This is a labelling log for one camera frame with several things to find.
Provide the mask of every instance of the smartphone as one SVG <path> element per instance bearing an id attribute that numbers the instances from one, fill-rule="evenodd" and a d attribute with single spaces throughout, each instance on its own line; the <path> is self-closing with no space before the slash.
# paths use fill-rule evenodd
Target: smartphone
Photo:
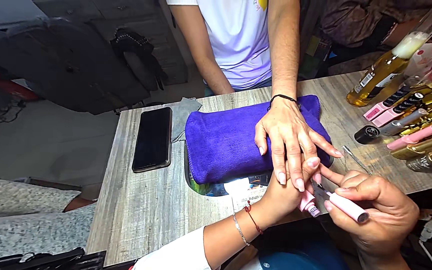
<path id="1" fill-rule="evenodd" d="M 171 164 L 172 117 L 173 111 L 170 107 L 153 109 L 141 114 L 132 160 L 133 172 L 145 172 Z"/>

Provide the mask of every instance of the red string bracelet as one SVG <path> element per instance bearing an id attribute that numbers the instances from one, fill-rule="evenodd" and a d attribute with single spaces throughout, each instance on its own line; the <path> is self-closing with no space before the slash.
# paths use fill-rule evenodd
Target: red string bracelet
<path id="1" fill-rule="evenodd" d="M 256 230 L 258 231 L 258 233 L 259 233 L 260 235 L 262 235 L 262 234 L 263 234 L 263 230 L 261 230 L 261 229 L 259 228 L 259 226 L 256 224 L 255 220 L 253 219 L 253 217 L 252 217 L 251 214 L 249 213 L 249 211 L 251 211 L 251 204 L 249 203 L 249 201 L 248 201 L 248 205 L 249 205 L 249 207 L 248 207 L 248 206 L 244 206 L 244 210 L 248 213 L 248 215 L 249 215 L 249 217 L 251 218 L 252 222 L 253 222 L 254 225 L 256 226 Z"/>

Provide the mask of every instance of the glass bottle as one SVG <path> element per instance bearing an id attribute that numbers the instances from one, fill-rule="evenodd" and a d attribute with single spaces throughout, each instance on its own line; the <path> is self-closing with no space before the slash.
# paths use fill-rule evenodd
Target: glass bottle
<path id="1" fill-rule="evenodd" d="M 393 78 L 402 73 L 411 56 L 432 36 L 432 9 L 391 51 L 383 54 L 348 93 L 346 100 L 356 107 L 368 104 Z"/>

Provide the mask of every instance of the wooden table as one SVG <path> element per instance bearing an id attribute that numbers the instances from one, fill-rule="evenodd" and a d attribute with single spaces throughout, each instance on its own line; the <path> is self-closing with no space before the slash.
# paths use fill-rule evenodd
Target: wooden table
<path id="1" fill-rule="evenodd" d="M 361 76 L 362 72 L 354 72 L 298 82 L 298 94 L 319 97 L 321 122 L 337 149 L 348 146 L 375 175 L 387 177 L 407 194 L 432 188 L 432 173 L 411 171 L 404 161 L 389 155 L 384 143 L 363 145 L 354 140 L 354 133 L 368 124 L 362 115 L 369 107 L 352 107 L 346 94 Z M 270 97 L 267 87 L 198 101 L 200 111 L 208 113 L 266 102 Z M 141 112 L 159 107 L 121 112 L 87 244 L 89 253 L 107 250 L 105 265 L 135 260 L 233 213 L 229 195 L 199 195 L 186 184 L 184 142 L 172 144 L 170 166 L 142 173 L 131 170 Z M 336 159 L 331 168 L 338 173 L 362 170 L 347 155 Z"/>

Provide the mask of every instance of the pink pen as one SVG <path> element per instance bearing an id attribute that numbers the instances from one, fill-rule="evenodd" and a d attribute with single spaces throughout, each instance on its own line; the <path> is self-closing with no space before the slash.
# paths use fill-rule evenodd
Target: pink pen
<path id="1" fill-rule="evenodd" d="M 357 223 L 364 223 L 369 219 L 369 213 L 350 199 L 346 199 L 345 197 L 342 197 L 336 193 L 331 193 L 320 185 L 317 186 L 321 188 L 327 195 L 329 195 L 329 201 L 333 205 L 345 212 L 346 215 L 350 216 Z"/>
<path id="2" fill-rule="evenodd" d="M 381 101 L 369 109 L 363 116 L 366 120 L 371 121 L 378 115 L 382 114 L 387 109 L 390 109 L 396 102 L 402 99 L 410 92 L 410 87 L 405 85 L 396 91 L 393 95 L 388 97 L 385 101 Z"/>
<path id="3" fill-rule="evenodd" d="M 383 112 L 381 115 L 376 117 L 376 119 L 372 120 L 372 123 L 377 127 L 383 126 L 387 122 L 393 120 L 395 117 L 404 114 L 406 109 L 409 109 L 414 104 L 421 101 L 423 97 L 424 95 L 421 93 L 414 93 L 413 95 L 408 97 L 405 101 L 399 103 L 397 106 Z"/>
<path id="4" fill-rule="evenodd" d="M 386 145 L 390 150 L 397 150 L 406 147 L 408 144 L 415 144 L 428 136 L 432 135 L 432 125 L 425 127 L 417 132 L 409 135 L 402 136 L 401 138 L 394 140 Z"/>
<path id="5" fill-rule="evenodd" d="M 309 193 L 308 190 L 305 190 L 302 193 L 301 202 L 298 208 L 299 210 L 301 210 L 301 212 L 303 212 L 304 210 L 308 211 L 309 214 L 311 214 L 311 216 L 313 216 L 314 218 L 321 214 L 319 209 L 315 206 L 315 196 Z"/>

